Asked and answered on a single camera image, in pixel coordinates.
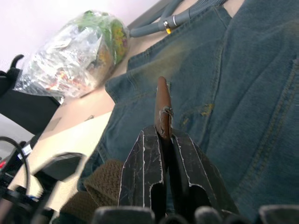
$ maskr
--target red light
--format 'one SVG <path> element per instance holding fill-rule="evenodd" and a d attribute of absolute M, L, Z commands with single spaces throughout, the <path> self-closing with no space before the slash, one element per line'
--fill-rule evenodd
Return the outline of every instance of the red light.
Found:
<path fill-rule="evenodd" d="M 0 169 L 2 169 L 6 164 L 6 161 L 3 161 L 2 163 L 0 163 Z"/>

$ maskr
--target black chair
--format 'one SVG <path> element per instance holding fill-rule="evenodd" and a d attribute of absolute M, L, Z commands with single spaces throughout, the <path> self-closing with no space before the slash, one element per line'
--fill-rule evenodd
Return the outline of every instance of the black chair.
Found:
<path fill-rule="evenodd" d="M 16 56 L 7 72 L 0 71 L 0 113 L 36 135 L 46 128 L 60 104 L 53 97 L 13 90 L 20 73 L 16 64 L 23 57 Z"/>

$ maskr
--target blue denim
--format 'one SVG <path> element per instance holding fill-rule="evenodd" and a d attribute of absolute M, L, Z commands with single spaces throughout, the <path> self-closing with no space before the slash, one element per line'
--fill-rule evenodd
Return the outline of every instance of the blue denim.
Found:
<path fill-rule="evenodd" d="M 213 7 L 132 57 L 106 84 L 115 107 L 79 189 L 107 159 L 125 161 L 154 123 L 164 76 L 173 128 L 219 169 L 241 214 L 253 220 L 263 204 L 298 203 L 298 8 L 296 0 L 247 0 L 232 19 Z"/>

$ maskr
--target clear plastic bag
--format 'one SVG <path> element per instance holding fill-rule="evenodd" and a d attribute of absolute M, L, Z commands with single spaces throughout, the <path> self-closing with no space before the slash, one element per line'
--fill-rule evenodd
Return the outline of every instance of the clear plastic bag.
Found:
<path fill-rule="evenodd" d="M 128 34 L 114 16 L 87 11 L 24 63 L 14 89 L 39 96 L 81 97 L 110 77 L 128 50 Z"/>

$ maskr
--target beige tabletop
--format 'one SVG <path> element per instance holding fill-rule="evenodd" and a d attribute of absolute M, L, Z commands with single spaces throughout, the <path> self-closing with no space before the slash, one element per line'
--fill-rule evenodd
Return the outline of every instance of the beige tabletop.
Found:
<path fill-rule="evenodd" d="M 225 3 L 224 7 L 231 16 L 234 16 L 243 1 L 229 0 Z M 186 10 L 195 2 L 196 0 L 183 1 L 174 14 Z M 166 32 L 159 32 L 141 38 L 132 38 L 130 51 L 114 71 L 113 76 L 125 73 L 130 57 L 145 51 L 159 40 L 162 40 L 166 35 Z M 77 191 L 76 182 L 78 175 L 99 142 L 113 107 L 113 100 L 104 88 L 100 88 L 83 98 L 66 100 L 54 114 L 38 143 L 35 145 L 34 150 L 28 157 L 30 172 L 33 173 L 46 161 L 51 159 L 52 156 L 63 152 L 82 153 L 86 157 L 83 159 L 75 175 L 57 185 L 48 202 L 48 207 L 59 210 L 67 199 Z M 25 171 L 24 168 L 21 168 L 10 188 L 13 188 L 16 184 L 24 186 L 24 180 Z M 41 188 L 33 176 L 31 176 L 30 180 L 29 194 L 36 196 Z"/>

